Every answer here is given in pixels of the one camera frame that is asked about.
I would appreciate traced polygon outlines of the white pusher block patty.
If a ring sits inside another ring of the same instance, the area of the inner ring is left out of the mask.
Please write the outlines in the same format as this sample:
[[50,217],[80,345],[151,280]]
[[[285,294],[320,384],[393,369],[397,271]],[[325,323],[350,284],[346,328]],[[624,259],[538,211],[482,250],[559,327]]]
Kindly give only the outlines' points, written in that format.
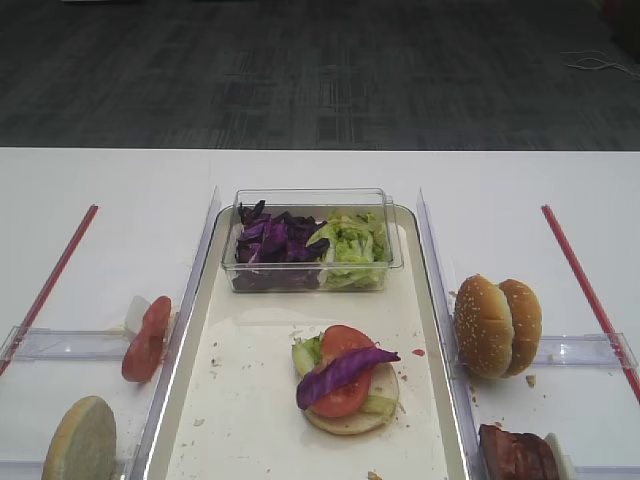
[[569,455],[567,455],[560,445],[558,437],[553,433],[548,433],[544,441],[549,445],[560,480],[577,480],[578,475]]

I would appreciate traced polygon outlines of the white pusher block left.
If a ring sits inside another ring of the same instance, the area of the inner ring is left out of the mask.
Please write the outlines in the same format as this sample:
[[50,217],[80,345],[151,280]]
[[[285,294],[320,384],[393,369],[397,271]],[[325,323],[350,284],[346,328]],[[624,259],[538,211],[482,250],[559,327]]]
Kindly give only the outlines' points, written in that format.
[[124,320],[125,333],[135,337],[143,326],[143,319],[150,303],[143,297],[136,295],[127,310]]

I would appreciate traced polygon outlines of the clear plastic salad container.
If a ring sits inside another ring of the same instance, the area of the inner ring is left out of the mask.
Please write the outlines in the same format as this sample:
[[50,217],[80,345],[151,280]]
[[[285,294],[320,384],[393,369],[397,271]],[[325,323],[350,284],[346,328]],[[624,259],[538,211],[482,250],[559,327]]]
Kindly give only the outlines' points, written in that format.
[[404,263],[379,188],[237,191],[221,267],[242,293],[379,291]]

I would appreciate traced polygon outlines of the purple cabbage leaf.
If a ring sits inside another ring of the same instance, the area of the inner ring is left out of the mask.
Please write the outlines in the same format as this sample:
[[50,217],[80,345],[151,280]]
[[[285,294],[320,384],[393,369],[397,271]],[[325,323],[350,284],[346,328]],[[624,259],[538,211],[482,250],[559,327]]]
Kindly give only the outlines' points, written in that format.
[[332,360],[320,371],[311,370],[299,382],[296,391],[297,406],[306,410],[320,398],[353,383],[365,370],[381,363],[398,362],[397,352],[377,347],[351,350]]

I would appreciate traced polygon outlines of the tomato slice on bun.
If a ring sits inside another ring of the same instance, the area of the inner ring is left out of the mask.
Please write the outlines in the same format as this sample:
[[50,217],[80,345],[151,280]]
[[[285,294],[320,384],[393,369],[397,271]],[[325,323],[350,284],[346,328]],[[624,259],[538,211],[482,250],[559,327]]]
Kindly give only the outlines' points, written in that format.
[[[322,360],[314,371],[321,371],[332,360],[351,350],[373,346],[374,342],[359,330],[345,325],[333,325],[323,334]],[[320,398],[310,407],[310,410],[326,418],[344,417],[356,412],[368,396],[371,377],[372,369],[363,371],[354,382],[341,386]]]

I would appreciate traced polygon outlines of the left red rod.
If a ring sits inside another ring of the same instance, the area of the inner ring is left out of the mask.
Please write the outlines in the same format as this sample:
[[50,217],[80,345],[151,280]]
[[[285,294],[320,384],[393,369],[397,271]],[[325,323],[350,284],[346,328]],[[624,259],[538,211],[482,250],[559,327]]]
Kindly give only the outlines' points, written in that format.
[[57,260],[54,268],[51,273],[47,277],[44,285],[40,289],[38,295],[36,296],[34,302],[32,303],[30,309],[25,315],[22,322],[16,327],[15,332],[10,334],[5,341],[5,345],[3,346],[1,352],[1,374],[4,374],[6,369],[11,364],[14,355],[16,354],[18,348],[21,346],[23,340],[26,335],[29,333],[31,326],[33,325],[36,317],[40,313],[43,308],[45,302],[47,301],[49,295],[54,289],[60,275],[63,273],[65,267],[67,266],[69,260],[74,254],[76,248],[78,247],[80,241],[85,235],[87,229],[91,225],[96,213],[99,210],[99,206],[96,204],[92,204],[87,209],[84,217],[76,228],[74,234],[71,239],[67,243],[65,249]]

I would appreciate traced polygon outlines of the brown meat patty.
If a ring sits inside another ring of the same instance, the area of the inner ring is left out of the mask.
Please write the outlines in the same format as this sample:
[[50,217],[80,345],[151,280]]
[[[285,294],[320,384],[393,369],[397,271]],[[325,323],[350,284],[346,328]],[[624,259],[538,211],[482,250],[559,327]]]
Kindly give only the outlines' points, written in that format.
[[551,447],[541,437],[482,424],[479,438],[492,480],[560,479]]

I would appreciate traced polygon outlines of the left upper clear track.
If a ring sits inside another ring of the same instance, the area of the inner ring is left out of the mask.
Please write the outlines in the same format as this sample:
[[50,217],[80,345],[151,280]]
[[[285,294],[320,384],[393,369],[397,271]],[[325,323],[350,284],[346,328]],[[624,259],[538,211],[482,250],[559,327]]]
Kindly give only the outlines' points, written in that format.
[[2,361],[121,361],[129,348],[122,330],[63,331],[33,328],[19,336],[14,327],[1,347]]

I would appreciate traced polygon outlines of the left clear divider rail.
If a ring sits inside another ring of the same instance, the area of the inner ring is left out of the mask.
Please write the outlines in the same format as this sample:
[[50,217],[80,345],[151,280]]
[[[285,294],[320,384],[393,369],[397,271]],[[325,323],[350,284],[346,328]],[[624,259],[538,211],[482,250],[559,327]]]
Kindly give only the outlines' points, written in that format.
[[194,305],[205,270],[211,238],[214,233],[216,217],[220,206],[219,188],[215,186],[186,289],[180,308],[176,313],[174,327],[165,350],[164,362],[161,367],[141,439],[136,447],[135,454],[125,464],[121,479],[147,479],[149,477],[152,455],[157,444],[162,421],[169,404],[172,385],[188,335],[188,328],[191,323]]

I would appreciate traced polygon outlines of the green lettuce pile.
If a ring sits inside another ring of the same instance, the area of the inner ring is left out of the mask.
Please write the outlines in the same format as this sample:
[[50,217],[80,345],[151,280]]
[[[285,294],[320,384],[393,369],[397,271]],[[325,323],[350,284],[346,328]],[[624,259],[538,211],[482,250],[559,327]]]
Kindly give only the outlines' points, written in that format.
[[[327,239],[329,247],[321,256],[324,263],[369,265],[388,262],[386,226],[373,212],[349,215],[333,212],[326,224],[307,241],[310,246]],[[378,290],[385,278],[384,268],[338,268],[319,274],[320,286],[328,290]]]

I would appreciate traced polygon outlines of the right upper clear track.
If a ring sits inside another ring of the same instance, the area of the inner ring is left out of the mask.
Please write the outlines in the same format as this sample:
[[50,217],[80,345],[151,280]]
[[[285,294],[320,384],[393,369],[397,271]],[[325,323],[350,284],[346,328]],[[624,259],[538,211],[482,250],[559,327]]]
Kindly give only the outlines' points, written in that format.
[[622,333],[543,336],[533,367],[636,369],[638,361]]

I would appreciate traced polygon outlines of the clear divider rail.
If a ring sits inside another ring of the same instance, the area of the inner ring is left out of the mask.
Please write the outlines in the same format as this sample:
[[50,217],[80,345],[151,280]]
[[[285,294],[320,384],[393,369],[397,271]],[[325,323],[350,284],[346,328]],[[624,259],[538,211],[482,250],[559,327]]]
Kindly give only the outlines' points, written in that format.
[[469,396],[468,377],[458,358],[458,346],[449,309],[449,295],[446,291],[429,207],[422,189],[418,192],[416,209],[448,399],[456,430],[457,450],[462,462],[464,478],[487,479],[486,465],[479,444],[478,427],[474,421]]
[[188,335],[188,328],[191,323],[194,305],[205,270],[211,238],[214,233],[216,217],[220,206],[219,188],[215,186],[186,289],[180,308],[176,313],[174,327],[165,350],[164,362],[161,367],[141,439],[136,447],[135,454],[125,464],[121,479],[147,479],[149,477],[152,455],[157,444],[162,421],[169,404],[172,385]]

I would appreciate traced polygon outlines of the sesame top bun front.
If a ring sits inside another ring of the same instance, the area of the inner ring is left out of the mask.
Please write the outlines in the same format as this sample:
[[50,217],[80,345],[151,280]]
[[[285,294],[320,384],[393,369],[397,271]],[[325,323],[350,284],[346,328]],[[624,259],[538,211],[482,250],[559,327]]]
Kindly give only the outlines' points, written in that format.
[[507,298],[497,285],[479,274],[463,281],[455,299],[454,329],[472,372],[486,379],[506,373],[515,331]]

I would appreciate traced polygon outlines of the sesame bun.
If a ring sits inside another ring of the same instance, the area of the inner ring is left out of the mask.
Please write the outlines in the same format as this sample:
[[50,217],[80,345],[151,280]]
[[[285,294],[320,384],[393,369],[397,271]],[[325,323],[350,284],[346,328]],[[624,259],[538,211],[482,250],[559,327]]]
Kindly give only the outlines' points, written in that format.
[[479,274],[463,281],[455,299],[454,329],[472,372],[486,379],[506,373],[515,331],[507,298],[497,285]]
[[542,335],[542,310],[535,292],[525,283],[506,279],[499,284],[511,310],[514,338],[512,359],[503,377],[523,373],[533,362]]

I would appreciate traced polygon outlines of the bottom bun on tray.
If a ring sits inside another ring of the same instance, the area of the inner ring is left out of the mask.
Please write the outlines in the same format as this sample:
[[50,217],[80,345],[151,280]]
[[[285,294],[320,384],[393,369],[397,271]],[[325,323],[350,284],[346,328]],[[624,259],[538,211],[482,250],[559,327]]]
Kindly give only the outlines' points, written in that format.
[[359,435],[390,423],[396,414],[399,401],[399,385],[390,364],[382,364],[373,370],[368,397],[359,410],[341,417],[329,418],[304,412],[317,428],[334,435]]

